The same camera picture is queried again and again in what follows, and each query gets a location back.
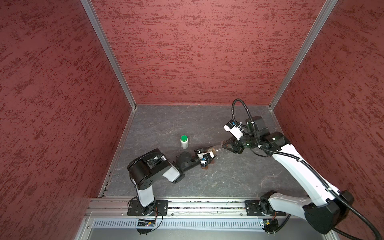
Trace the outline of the white bottle green cap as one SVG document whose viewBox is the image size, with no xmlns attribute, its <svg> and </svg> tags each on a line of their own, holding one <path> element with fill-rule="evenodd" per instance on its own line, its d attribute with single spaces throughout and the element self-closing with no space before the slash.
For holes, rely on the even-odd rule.
<svg viewBox="0 0 384 240">
<path fill-rule="evenodd" d="M 182 149 L 186 150 L 189 147 L 189 138 L 186 135 L 182 135 L 180 138 Z"/>
</svg>

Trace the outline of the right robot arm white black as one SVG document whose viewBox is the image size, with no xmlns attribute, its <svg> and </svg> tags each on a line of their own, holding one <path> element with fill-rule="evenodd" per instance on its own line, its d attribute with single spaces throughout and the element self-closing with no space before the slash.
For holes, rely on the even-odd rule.
<svg viewBox="0 0 384 240">
<path fill-rule="evenodd" d="M 306 220 L 317 232 L 327 234 L 346 218 L 354 197 L 348 191 L 324 180 L 298 153 L 291 142 L 280 132 L 265 134 L 260 139 L 262 150 L 279 162 L 306 191 L 306 198 L 287 196 L 270 191 L 260 198 L 257 209 L 264 216 L 276 212 L 287 213 Z"/>
</svg>

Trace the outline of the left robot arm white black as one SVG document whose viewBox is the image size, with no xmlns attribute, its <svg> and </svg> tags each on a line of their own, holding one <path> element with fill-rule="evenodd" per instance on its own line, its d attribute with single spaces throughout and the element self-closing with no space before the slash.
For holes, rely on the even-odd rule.
<svg viewBox="0 0 384 240">
<path fill-rule="evenodd" d="M 185 177 L 187 171 L 198 166 L 208 168 L 221 150 L 220 147 L 211 146 L 194 150 L 193 155 L 182 152 L 171 162 L 159 149 L 154 149 L 131 161 L 127 170 L 131 182 L 135 185 L 140 206 L 150 209 L 155 205 L 153 184 L 156 181 L 165 178 L 176 184 Z"/>
</svg>

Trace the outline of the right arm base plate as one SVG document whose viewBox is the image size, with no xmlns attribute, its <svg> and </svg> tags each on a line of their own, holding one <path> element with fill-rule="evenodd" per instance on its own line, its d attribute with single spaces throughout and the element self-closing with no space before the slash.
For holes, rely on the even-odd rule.
<svg viewBox="0 0 384 240">
<path fill-rule="evenodd" d="M 245 210 L 248 217 L 264 217 L 264 218 L 272 218 L 272 217 L 286 217 L 287 214 L 283 212 L 274 212 L 265 214 L 262 212 L 262 209 L 260 207 L 260 201 L 259 200 L 246 200 L 245 203 Z"/>
</svg>

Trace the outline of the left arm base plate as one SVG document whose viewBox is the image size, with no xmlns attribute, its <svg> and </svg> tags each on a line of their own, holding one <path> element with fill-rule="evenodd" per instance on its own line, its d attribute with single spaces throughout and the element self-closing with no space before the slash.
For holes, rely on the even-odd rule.
<svg viewBox="0 0 384 240">
<path fill-rule="evenodd" d="M 128 216 L 166 216 L 168 212 L 169 201 L 155 200 L 147 207 L 143 207 L 137 199 L 128 202 Z"/>
</svg>

